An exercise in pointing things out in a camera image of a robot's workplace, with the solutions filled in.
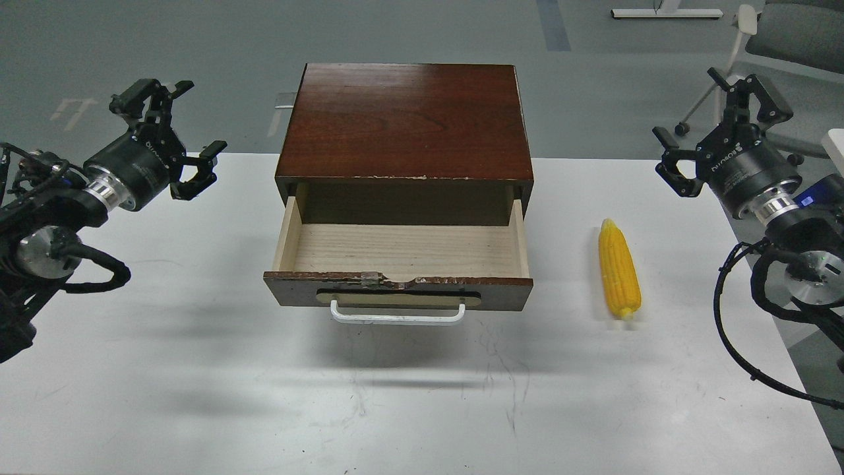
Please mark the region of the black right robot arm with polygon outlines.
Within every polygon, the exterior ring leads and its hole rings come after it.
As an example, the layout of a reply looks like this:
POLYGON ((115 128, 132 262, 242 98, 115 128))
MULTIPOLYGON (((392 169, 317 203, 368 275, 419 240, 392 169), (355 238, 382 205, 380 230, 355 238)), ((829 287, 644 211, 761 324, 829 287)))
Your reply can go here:
POLYGON ((842 347, 842 179, 817 181, 804 193, 798 167, 802 159, 786 157, 766 137, 793 111, 769 79, 748 75, 727 81, 708 69, 715 87, 726 95, 721 119, 693 150, 679 147, 664 127, 652 132, 663 147, 656 172, 676 195, 696 197, 709 187, 730 216, 753 216, 764 227, 762 239, 740 241, 719 267, 713 291, 715 328, 730 357, 752 381, 787 396, 835 410, 842 402, 812 396, 766 375, 730 342, 721 318, 721 295, 735 265, 756 255, 750 277, 754 303, 781 321, 814 325, 842 347))

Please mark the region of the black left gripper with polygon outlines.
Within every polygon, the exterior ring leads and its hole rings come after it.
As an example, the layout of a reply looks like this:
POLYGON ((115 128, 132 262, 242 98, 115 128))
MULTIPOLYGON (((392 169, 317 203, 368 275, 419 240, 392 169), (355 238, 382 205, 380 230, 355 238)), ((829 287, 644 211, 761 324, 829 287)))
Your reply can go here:
POLYGON ((139 79, 121 94, 112 94, 109 111, 126 121, 129 130, 84 163, 91 182, 84 192, 99 199, 108 211, 115 207, 137 212, 168 185, 171 198, 191 201, 217 180, 214 168, 228 142, 218 139, 197 157, 171 127, 175 99, 193 89, 189 79, 175 83, 175 90, 157 79, 139 79), (181 181, 184 166, 196 169, 181 181))

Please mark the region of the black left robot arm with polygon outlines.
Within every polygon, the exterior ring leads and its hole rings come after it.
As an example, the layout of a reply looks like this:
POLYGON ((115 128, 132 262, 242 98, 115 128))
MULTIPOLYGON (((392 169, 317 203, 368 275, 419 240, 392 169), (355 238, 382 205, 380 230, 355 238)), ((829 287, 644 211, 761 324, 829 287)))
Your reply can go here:
POLYGON ((87 246, 78 233, 99 228, 115 208, 142 210, 162 191, 191 201, 216 180, 227 144, 214 141, 189 156, 172 129, 172 105, 193 89, 139 79, 114 94, 111 113, 127 131, 77 166, 57 154, 2 144, 1 358, 33 345, 33 318, 58 292, 100 294, 129 282, 123 261, 87 246))

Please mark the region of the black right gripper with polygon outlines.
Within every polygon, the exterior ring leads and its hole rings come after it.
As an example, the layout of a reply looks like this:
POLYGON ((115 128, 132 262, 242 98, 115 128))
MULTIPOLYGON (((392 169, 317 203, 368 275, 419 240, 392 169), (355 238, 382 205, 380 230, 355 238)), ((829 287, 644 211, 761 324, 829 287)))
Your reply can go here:
POLYGON ((654 127, 663 147, 655 170, 679 197, 697 197, 706 182, 729 214, 741 219, 757 196, 772 189, 792 193, 802 183, 798 168, 762 133, 791 120, 794 112, 766 77, 751 73, 729 83, 715 67, 709 67, 708 75, 726 93, 721 120, 696 145, 697 151, 679 147, 664 127, 654 127), (682 174, 681 160, 696 163, 697 177, 682 174))

